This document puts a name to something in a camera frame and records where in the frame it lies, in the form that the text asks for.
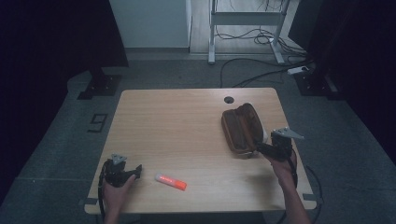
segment metal frame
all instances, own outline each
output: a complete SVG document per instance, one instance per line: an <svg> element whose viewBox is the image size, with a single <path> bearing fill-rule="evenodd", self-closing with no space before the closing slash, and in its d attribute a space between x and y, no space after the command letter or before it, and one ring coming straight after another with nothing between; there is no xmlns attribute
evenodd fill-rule
<svg viewBox="0 0 396 224"><path fill-rule="evenodd" d="M271 49L279 64L285 63L279 49L278 39L285 21L289 2L286 0L280 12L217 12L217 0L212 1L210 12L210 37L208 63L215 63L215 26L217 25L275 25L276 32L271 38Z"/></svg>

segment white wall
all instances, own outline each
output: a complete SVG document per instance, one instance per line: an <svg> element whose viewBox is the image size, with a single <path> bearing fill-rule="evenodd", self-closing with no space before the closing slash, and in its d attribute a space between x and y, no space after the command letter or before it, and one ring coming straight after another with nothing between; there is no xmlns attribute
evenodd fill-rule
<svg viewBox="0 0 396 224"><path fill-rule="evenodd" d="M125 48L188 48L190 0L110 0Z"/></svg>

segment human arm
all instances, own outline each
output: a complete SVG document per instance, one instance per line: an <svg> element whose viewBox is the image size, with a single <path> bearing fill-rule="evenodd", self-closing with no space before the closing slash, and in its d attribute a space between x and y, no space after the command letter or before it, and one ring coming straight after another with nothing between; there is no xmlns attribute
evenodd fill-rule
<svg viewBox="0 0 396 224"><path fill-rule="evenodd" d="M300 196L294 185L291 175L291 168L287 161L277 161L270 157L265 157L273 166L274 173L277 176L278 183L282 188L285 198L285 207L288 220L292 224L309 224L311 220L306 213ZM290 157L294 166L297 165L296 154L293 151Z"/></svg>
<svg viewBox="0 0 396 224"><path fill-rule="evenodd" d="M106 205L105 224L117 224L122 206L125 203L129 188L134 183L135 175L128 178L120 188L115 188L104 180L103 195Z"/></svg>

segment gray floor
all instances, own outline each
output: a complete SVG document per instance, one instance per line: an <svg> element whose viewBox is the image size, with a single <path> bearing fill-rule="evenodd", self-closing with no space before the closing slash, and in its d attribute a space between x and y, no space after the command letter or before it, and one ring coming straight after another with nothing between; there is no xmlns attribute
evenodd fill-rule
<svg viewBox="0 0 396 224"><path fill-rule="evenodd" d="M104 69L106 74L122 75L113 97L79 101L77 97L85 90L90 74L69 80L69 93L62 108L1 206L0 223L97 223L95 216L84 212L83 204L120 93L129 89L218 88L220 69L226 62L219 59L215 65L208 65L205 59L178 54L162 59L159 54L151 60L130 59L129 68ZM274 59L268 56L266 61ZM224 87L278 69L263 63L235 61L224 68ZM396 223L396 168L346 102L303 97L293 77L287 74L264 77L248 87L275 88L290 127L305 136L296 144L304 164L316 173L322 186L318 223ZM88 133L87 130L98 128L91 119L99 113L109 116L104 129L101 133ZM310 173L308 177L319 197L318 182ZM318 210L308 213L314 217ZM281 215L281 211L264 212L262 223L276 223ZM257 223L262 218L238 216L232 221L218 218L206 223ZM138 218L139 215L123 216L121 223ZM175 221L161 219L157 223ZM179 223L190 222L180 219Z"/></svg>

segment black curtain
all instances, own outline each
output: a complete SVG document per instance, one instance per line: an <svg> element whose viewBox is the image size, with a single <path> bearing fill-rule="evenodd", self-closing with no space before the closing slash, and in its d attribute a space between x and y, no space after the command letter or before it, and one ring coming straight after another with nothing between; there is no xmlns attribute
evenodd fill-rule
<svg viewBox="0 0 396 224"><path fill-rule="evenodd" d="M394 163L395 11L388 0L302 0L290 28L316 60L312 77L329 75Z"/></svg>
<svg viewBox="0 0 396 224"><path fill-rule="evenodd" d="M128 66L107 0L0 1L0 202L67 94L92 66Z"/></svg>

